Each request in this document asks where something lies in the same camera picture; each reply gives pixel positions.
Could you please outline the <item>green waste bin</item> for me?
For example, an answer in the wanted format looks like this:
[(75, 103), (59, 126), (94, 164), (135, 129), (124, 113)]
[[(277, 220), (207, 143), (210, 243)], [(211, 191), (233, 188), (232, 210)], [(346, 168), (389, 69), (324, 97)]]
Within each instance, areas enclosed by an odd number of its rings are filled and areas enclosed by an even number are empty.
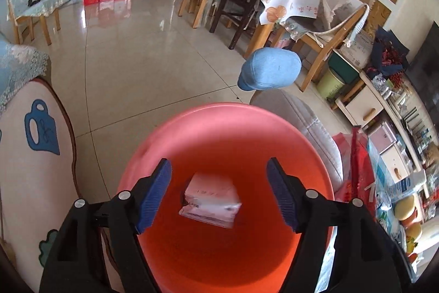
[(316, 89), (322, 98), (331, 100), (345, 85), (345, 81), (331, 68), (328, 68), (319, 80)]

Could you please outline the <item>dark blue flower bouquet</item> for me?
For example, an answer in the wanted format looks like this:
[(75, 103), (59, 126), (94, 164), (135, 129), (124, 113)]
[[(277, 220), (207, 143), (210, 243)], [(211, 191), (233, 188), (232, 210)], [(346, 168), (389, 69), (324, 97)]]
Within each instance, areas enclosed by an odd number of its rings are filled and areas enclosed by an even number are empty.
[(409, 49), (396, 37), (392, 30), (378, 26), (365, 73), (370, 80), (379, 74), (384, 78), (404, 72), (409, 67), (406, 59)]

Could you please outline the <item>light wooden chair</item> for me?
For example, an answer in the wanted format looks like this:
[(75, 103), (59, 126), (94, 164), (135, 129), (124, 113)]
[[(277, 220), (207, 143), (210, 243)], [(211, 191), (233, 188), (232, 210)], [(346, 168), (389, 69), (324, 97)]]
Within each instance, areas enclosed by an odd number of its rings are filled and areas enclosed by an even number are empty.
[(319, 34), (307, 32), (295, 42), (292, 47), (294, 52), (300, 51), (306, 44), (317, 53), (315, 60), (300, 86), (302, 92), (305, 92), (308, 85), (319, 75), (324, 63), (333, 50), (343, 43), (349, 46), (353, 42), (356, 35), (364, 27), (369, 11), (369, 5), (363, 3), (352, 15), (337, 25), (335, 29)]

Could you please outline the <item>blue round stool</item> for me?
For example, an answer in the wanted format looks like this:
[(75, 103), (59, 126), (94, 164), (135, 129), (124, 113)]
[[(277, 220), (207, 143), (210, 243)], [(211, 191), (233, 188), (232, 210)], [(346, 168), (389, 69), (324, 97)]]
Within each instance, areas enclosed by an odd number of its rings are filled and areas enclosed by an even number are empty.
[(243, 91), (265, 91), (292, 85), (301, 72), (301, 59), (292, 51), (261, 48), (243, 63), (237, 86)]

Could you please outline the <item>cream TV cabinet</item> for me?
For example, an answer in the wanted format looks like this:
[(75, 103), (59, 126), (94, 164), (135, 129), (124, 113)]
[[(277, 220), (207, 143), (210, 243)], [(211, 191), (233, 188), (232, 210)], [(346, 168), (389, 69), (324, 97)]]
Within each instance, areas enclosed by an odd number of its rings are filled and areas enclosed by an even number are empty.
[(421, 170), (426, 163), (426, 157), (418, 151), (422, 140), (420, 133), (425, 130), (426, 139), (432, 144), (437, 144), (438, 131), (430, 121), (419, 96), (413, 93), (409, 97), (411, 107), (401, 113), (390, 98), (385, 99), (376, 90), (364, 72), (351, 70), (347, 77), (344, 74), (336, 76), (345, 85), (334, 97), (333, 106), (339, 108), (352, 125), (375, 127), (378, 122), (385, 121), (391, 127), (391, 131), (401, 137), (411, 163), (390, 166), (392, 178), (396, 178), (395, 169), (399, 169), (401, 174)]

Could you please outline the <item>pink storage box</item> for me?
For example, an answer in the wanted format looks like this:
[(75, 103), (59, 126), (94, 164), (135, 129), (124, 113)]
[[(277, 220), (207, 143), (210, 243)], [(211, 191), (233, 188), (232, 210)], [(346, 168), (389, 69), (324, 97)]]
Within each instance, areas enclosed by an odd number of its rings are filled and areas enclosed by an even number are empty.
[(368, 133), (368, 137), (379, 154), (396, 144), (396, 135), (387, 121), (376, 124)]

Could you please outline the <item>cream sofa cup cushion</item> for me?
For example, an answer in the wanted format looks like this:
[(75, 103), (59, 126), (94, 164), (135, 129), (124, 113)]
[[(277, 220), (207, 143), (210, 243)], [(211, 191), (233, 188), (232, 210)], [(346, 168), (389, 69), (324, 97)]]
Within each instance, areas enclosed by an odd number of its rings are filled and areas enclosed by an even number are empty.
[(50, 59), (1, 40), (1, 248), (34, 292), (78, 197), (71, 121), (50, 85)]

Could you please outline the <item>grey cushion seat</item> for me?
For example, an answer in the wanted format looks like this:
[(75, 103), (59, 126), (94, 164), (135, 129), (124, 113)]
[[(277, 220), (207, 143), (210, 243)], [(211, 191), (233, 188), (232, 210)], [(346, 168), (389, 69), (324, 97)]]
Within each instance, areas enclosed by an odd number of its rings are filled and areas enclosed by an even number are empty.
[(342, 157), (334, 139), (330, 136), (314, 111), (298, 97), (282, 89), (256, 91), (251, 105), (263, 108), (292, 124), (314, 147), (329, 174), (333, 191), (343, 184)]

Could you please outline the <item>pink plastic trash bucket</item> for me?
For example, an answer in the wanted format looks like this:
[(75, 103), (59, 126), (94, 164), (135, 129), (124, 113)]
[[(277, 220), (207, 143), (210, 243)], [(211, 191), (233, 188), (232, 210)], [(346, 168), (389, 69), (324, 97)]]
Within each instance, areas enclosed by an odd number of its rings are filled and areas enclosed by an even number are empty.
[(299, 235), (283, 220), (266, 175), (270, 158), (333, 198), (311, 143), (253, 105), (212, 103), (175, 116), (138, 147), (121, 176), (129, 190), (161, 159), (172, 177), (139, 242), (163, 292), (278, 292)]

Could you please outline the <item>wooden side chair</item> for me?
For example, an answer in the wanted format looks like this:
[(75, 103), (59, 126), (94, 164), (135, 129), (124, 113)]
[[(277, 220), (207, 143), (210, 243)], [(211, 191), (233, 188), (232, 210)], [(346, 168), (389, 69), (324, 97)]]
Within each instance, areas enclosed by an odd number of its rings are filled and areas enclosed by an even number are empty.
[(51, 38), (48, 30), (47, 18), (54, 14), (56, 30), (61, 29), (59, 8), (63, 0), (7, 0), (9, 17), (13, 24), (13, 34), (16, 44), (21, 44), (19, 26), (26, 24), (29, 29), (31, 40), (35, 39), (33, 19), (38, 18), (48, 46), (51, 45)]

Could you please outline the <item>white pink tissue pack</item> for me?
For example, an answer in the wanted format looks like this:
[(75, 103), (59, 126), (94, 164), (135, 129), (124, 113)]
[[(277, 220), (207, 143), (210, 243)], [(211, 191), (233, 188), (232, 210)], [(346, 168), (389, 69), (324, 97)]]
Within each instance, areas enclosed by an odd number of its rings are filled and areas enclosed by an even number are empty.
[(179, 215), (221, 228), (233, 228), (241, 205), (230, 178), (198, 172), (187, 185)]

